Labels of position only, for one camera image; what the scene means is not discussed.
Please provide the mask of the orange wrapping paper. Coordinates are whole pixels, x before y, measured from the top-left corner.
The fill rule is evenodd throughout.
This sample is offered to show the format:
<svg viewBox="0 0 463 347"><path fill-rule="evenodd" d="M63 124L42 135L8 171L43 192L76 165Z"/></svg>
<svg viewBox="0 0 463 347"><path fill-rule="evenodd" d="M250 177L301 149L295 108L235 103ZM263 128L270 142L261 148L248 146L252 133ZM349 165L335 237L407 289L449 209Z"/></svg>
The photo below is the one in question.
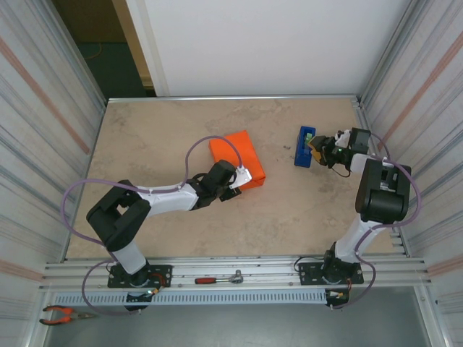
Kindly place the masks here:
<svg viewBox="0 0 463 347"><path fill-rule="evenodd" d="M246 130L235 132L226 135L225 138L237 149L242 164L252 177L250 183L241 186L240 189L246 190L263 186L266 174L248 132ZM235 167L239 165L237 154L227 142L219 139L210 140L209 149L215 162L226 160Z"/></svg>

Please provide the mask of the blue tape dispenser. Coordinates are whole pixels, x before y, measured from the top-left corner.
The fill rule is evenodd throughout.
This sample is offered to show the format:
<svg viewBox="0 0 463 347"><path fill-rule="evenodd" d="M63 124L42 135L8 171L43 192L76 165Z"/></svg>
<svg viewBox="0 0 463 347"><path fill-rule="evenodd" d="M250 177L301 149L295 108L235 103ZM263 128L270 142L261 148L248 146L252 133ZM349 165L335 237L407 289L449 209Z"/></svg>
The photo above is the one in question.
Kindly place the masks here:
<svg viewBox="0 0 463 347"><path fill-rule="evenodd" d="M305 134L312 133L313 137L315 136L316 129L313 127L300 127L300 131L297 137L297 144L294 157L294 165L309 168L311 166L312 160L312 148L305 146Z"/></svg>

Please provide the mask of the aluminium table edge rail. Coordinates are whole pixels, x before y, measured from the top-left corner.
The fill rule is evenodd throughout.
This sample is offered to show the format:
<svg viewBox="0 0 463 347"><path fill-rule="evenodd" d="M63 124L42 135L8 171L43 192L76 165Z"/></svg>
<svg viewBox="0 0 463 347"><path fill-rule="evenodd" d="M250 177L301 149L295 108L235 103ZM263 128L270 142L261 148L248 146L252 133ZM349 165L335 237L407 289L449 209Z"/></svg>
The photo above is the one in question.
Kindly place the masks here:
<svg viewBox="0 0 463 347"><path fill-rule="evenodd" d="M156 98L109 98L106 109L118 104L131 103L165 103L193 101L244 101L244 100L349 100L357 102L354 94L297 94L297 95L209 95L209 96L179 96Z"/></svg>

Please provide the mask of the red-handled ratchet wrench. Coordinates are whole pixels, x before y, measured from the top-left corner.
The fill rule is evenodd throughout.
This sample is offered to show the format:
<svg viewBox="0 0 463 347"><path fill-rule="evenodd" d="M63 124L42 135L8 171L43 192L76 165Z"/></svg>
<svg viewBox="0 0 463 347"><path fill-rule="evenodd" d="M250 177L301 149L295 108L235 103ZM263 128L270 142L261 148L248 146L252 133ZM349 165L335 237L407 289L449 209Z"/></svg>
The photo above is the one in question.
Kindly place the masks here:
<svg viewBox="0 0 463 347"><path fill-rule="evenodd" d="M209 284L216 284L216 283L233 283L233 284L240 284L243 282L242 272L240 270L236 270L235 274L228 278L217 278L217 277L204 277L204 278L196 278L195 284L196 285L209 285Z"/></svg>

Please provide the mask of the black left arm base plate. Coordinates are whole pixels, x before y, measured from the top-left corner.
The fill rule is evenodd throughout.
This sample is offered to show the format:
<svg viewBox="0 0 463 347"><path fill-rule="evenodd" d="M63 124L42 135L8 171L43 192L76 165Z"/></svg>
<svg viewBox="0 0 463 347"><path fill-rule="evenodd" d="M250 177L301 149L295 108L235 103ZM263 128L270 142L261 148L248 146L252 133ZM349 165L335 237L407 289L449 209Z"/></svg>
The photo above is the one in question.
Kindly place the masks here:
<svg viewBox="0 0 463 347"><path fill-rule="evenodd" d="M134 274L129 274L121 265L110 268L109 288L160 288L171 285L171 265L145 265Z"/></svg>

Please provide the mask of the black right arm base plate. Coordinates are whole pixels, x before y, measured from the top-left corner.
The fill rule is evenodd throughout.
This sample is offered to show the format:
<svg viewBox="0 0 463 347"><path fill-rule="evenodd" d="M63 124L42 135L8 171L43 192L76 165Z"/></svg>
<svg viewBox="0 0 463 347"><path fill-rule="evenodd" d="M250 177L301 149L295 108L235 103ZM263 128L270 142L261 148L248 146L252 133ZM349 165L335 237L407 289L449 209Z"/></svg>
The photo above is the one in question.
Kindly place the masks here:
<svg viewBox="0 0 463 347"><path fill-rule="evenodd" d="M353 284L364 283L360 263L332 262L327 265L324 262L303 262L297 266L303 286L346 285L348 280Z"/></svg>

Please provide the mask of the beige wooden door frame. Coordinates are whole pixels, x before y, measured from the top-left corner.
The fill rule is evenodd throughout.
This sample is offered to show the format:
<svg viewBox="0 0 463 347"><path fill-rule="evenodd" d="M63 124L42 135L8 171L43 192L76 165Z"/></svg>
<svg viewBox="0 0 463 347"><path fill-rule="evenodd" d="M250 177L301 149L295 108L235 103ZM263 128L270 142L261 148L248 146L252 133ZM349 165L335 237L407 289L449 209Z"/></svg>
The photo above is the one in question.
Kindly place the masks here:
<svg viewBox="0 0 463 347"><path fill-rule="evenodd" d="M148 96L156 97L156 91L154 84L150 77L148 70L148 65L146 63L145 57L143 55L143 50L138 39L132 17L129 13L129 8L127 6L127 0L111 0L114 6L116 15L118 17L119 23L121 25L122 31L124 33L127 45L132 54L137 72L140 76L141 83L145 90L147 91Z"/></svg>

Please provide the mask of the orange-handled pliers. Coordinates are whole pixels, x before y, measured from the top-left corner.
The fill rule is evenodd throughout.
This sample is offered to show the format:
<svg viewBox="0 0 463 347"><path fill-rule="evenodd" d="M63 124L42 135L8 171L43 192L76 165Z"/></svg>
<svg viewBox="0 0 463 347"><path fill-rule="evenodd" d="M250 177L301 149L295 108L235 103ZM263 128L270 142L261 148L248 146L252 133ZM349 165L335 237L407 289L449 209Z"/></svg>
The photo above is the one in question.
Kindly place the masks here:
<svg viewBox="0 0 463 347"><path fill-rule="evenodd" d="M56 312L59 316L56 319L39 319L39 323L45 326L64 325L75 320L84 320L96 318L95 314L87 312L78 312L70 307L63 307L59 305L47 306L43 308L43 312Z"/></svg>

